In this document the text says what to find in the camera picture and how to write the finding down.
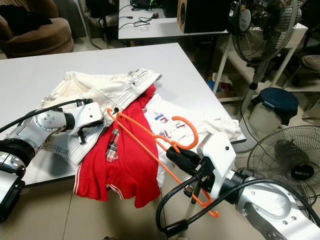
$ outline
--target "speaker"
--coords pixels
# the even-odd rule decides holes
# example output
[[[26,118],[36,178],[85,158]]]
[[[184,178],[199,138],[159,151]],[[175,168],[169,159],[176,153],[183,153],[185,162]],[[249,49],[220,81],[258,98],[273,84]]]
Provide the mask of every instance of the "speaker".
[[[163,0],[162,8],[166,18],[176,18],[178,12],[178,0]]]
[[[223,32],[232,0],[178,0],[177,23],[182,32]]]

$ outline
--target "black cloth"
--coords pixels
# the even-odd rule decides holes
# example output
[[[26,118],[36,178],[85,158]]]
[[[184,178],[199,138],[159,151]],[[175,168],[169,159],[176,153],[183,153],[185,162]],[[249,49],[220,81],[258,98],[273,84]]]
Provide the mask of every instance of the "black cloth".
[[[0,15],[8,22],[15,36],[37,30],[41,25],[52,24],[50,19],[28,12],[23,6],[0,5]]]
[[[85,0],[92,18],[102,18],[119,10],[118,0]]]

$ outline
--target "mlib logo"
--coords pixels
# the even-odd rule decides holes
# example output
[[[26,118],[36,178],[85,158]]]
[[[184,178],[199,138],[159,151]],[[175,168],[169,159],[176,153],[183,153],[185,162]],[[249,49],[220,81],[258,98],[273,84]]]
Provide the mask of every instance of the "mlib logo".
[[[294,173],[302,176],[310,176],[311,174],[309,172],[302,172],[302,171],[295,171]]]

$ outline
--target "white table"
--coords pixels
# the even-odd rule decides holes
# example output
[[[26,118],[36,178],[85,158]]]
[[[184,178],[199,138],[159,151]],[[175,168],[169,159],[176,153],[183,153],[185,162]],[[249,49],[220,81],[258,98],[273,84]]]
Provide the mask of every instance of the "white table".
[[[119,0],[119,9],[130,4],[130,0]],[[170,37],[185,37],[185,36],[196,36],[196,35],[223,35],[228,34],[225,31],[216,32],[197,32],[197,33],[183,33],[177,23],[177,18],[166,18],[162,8],[155,8],[152,11],[140,10],[131,11],[130,6],[125,7],[119,12],[119,28],[127,23],[134,23],[139,21],[139,18],[150,18],[153,13],[158,13],[158,19],[152,19],[149,23],[143,27],[134,27],[133,25],[126,25],[119,30],[119,40],[141,40],[141,39],[152,39],[152,38],[170,38]],[[127,19],[124,17],[132,16],[133,19]]]
[[[34,110],[68,71],[112,75],[139,68],[162,74],[155,86],[164,100],[230,118],[181,47],[171,43],[0,60],[0,126]],[[0,139],[9,131],[1,133]],[[232,141],[245,139],[241,135]],[[23,180],[31,186],[71,178],[76,169],[62,157],[41,151],[31,161]]]

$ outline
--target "white pants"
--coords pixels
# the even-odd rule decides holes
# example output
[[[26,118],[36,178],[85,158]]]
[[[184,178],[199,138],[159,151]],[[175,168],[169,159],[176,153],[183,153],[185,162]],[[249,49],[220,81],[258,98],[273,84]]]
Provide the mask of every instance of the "white pants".
[[[103,125],[83,129],[86,141],[84,145],[80,144],[78,136],[60,132],[51,135],[43,148],[78,165],[97,142],[104,128],[112,124],[113,119],[107,114],[107,109],[117,107],[122,112],[160,77],[159,73],[146,69],[117,75],[67,72],[64,80],[56,89],[41,101],[39,108],[47,108],[75,99],[93,99],[100,105],[103,113]],[[76,107],[77,105],[74,103],[62,108],[67,110]]]

